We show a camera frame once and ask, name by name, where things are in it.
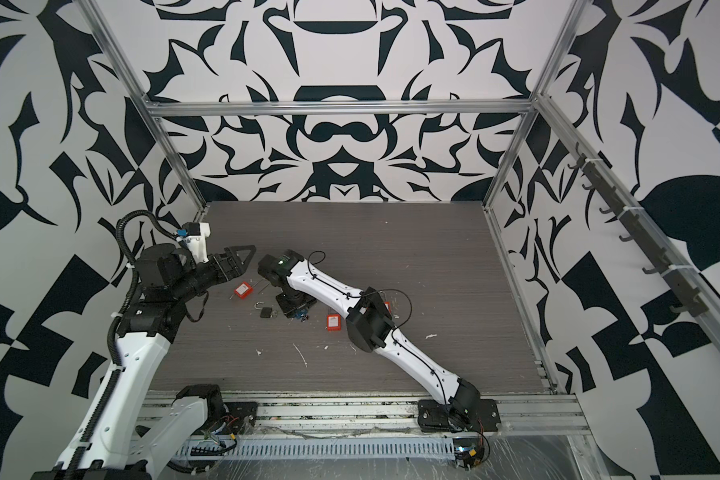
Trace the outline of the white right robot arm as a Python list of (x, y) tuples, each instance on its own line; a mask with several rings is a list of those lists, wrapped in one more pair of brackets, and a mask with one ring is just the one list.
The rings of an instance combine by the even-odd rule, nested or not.
[(319, 270), (307, 257), (287, 250), (264, 256), (258, 273), (281, 290), (276, 300), (288, 317), (320, 302), (343, 318), (354, 347), (377, 354), (416, 380), (444, 414), (443, 426), (429, 431), (480, 431), (481, 394), (467, 380), (448, 371), (416, 347), (401, 331), (379, 290), (344, 284)]

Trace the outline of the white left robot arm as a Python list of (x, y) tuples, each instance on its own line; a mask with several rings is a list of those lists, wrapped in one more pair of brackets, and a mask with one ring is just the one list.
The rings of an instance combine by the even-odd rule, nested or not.
[(156, 479), (180, 447), (225, 414), (220, 388), (183, 388), (168, 412), (143, 436), (136, 423), (158, 367), (190, 314), (187, 304), (242, 276), (256, 248), (195, 253), (170, 243), (148, 247), (132, 260), (141, 297), (115, 317), (108, 333), (111, 363), (77, 433), (35, 479)]

